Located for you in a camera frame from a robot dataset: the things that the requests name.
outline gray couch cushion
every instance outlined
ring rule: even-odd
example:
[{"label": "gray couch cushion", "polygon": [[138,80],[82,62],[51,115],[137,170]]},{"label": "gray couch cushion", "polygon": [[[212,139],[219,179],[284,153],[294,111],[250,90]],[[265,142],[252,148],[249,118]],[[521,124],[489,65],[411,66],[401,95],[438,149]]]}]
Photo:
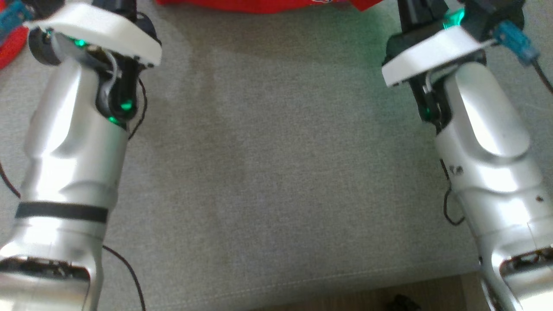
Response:
[{"label": "gray couch cushion", "polygon": [[[441,213],[434,129],[409,88],[380,75],[395,1],[264,16],[139,6],[164,59],[143,75],[150,109],[106,244],[137,270],[149,310],[245,310],[477,268],[468,227]],[[553,76],[553,4],[529,1],[528,13]],[[551,186],[552,97],[504,49],[488,59]],[[51,71],[26,51],[0,72],[0,159],[16,184]],[[0,201],[5,240],[17,202],[3,188]],[[100,310],[138,310],[124,265],[104,264]]]}]

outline black band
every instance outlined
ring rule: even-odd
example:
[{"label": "black band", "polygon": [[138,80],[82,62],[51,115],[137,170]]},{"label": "black band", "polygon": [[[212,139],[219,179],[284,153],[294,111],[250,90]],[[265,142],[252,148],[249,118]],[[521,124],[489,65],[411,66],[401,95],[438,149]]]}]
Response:
[{"label": "black band", "polygon": [[19,203],[15,218],[57,217],[106,224],[107,215],[107,209],[98,208],[96,206],[51,202],[27,202]]}]

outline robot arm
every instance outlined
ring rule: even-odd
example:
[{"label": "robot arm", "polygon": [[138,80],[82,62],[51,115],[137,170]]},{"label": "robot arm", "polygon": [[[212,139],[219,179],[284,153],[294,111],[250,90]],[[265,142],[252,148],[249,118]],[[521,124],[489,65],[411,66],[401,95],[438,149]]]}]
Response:
[{"label": "robot arm", "polygon": [[[24,1],[35,14],[53,2]],[[161,45],[135,1],[60,5],[26,25],[35,58],[58,68],[25,141],[30,166],[0,247],[0,309],[96,310],[138,75],[159,65]]]},{"label": "robot arm", "polygon": [[[408,81],[421,118],[436,126],[446,175],[478,246],[490,309],[547,309],[553,300],[551,197],[529,154],[530,134],[482,51],[504,21],[524,26],[525,1],[466,0],[464,19],[454,26],[446,25],[442,0],[422,1],[398,0],[404,32],[388,42],[384,78],[389,86]],[[507,43],[528,64],[539,54],[514,44],[523,41]]]}]

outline red fabric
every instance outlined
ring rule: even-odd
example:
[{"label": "red fabric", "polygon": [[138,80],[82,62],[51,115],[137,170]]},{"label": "red fabric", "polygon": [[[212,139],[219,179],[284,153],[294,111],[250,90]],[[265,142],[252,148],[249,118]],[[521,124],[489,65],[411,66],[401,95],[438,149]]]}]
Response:
[{"label": "red fabric", "polygon": [[[156,0],[159,4],[187,2],[224,11],[269,14],[324,4],[331,0]],[[365,10],[382,0],[351,0],[360,10]]]},{"label": "red fabric", "polygon": [[[0,11],[5,9],[4,0],[0,0]],[[2,46],[0,46],[0,69],[6,67],[17,54],[23,49],[27,42],[27,28],[20,27],[8,36]]]}]

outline wire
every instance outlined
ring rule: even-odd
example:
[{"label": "wire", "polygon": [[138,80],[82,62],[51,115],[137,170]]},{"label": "wire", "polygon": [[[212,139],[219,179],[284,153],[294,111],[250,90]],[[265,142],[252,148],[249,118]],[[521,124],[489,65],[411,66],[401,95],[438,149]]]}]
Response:
[{"label": "wire", "polygon": [[540,80],[541,82],[543,82],[543,84],[545,85],[545,87],[547,88],[547,90],[553,94],[553,85],[551,85],[551,81],[549,81],[549,79],[547,78],[547,76],[545,75],[543,69],[541,68],[540,64],[538,63],[538,60],[534,60],[532,62],[532,66],[534,67],[534,69],[536,70],[536,73],[538,74],[538,76],[540,76]]},{"label": "wire", "polygon": [[146,118],[146,110],[148,110],[148,97],[146,96],[146,87],[144,86],[144,83],[142,83],[141,79],[138,79],[138,83],[140,83],[140,87],[142,88],[142,96],[144,97],[144,108],[142,108],[142,115],[140,116],[137,125],[132,130],[131,135],[129,135],[129,140],[133,139],[134,135],[138,131],[138,128],[142,125],[142,122],[144,122],[144,119]]},{"label": "wire", "polygon": [[142,308],[142,311],[146,311],[146,303],[144,302],[144,295],[142,294],[142,288],[140,287],[140,283],[138,282],[138,277],[136,273],[134,273],[133,267],[131,264],[125,259],[125,257],[121,256],[118,252],[114,251],[113,249],[103,245],[102,248],[108,252],[110,252],[115,257],[119,258],[125,266],[127,266],[127,269],[129,269],[129,272],[131,273],[131,276],[133,277],[134,284],[137,286],[138,291],[138,298],[140,299],[140,307]]},{"label": "wire", "polygon": [[4,181],[6,187],[8,187],[9,191],[11,191],[17,198],[21,199],[21,193],[19,193],[19,191],[17,191],[17,189],[9,181],[8,176],[6,176],[4,168],[2,167],[2,163],[0,163],[0,177],[2,177],[2,180]]},{"label": "wire", "polygon": [[447,198],[450,196],[451,192],[453,191],[453,189],[451,189],[451,184],[450,184],[450,187],[449,189],[446,191],[446,195],[444,196],[444,216],[447,220],[447,222],[449,222],[452,226],[459,226],[461,225],[464,221],[465,221],[465,217],[463,216],[463,218],[459,219],[458,221],[453,221],[451,220],[451,218],[449,217],[449,214],[447,212]]}]

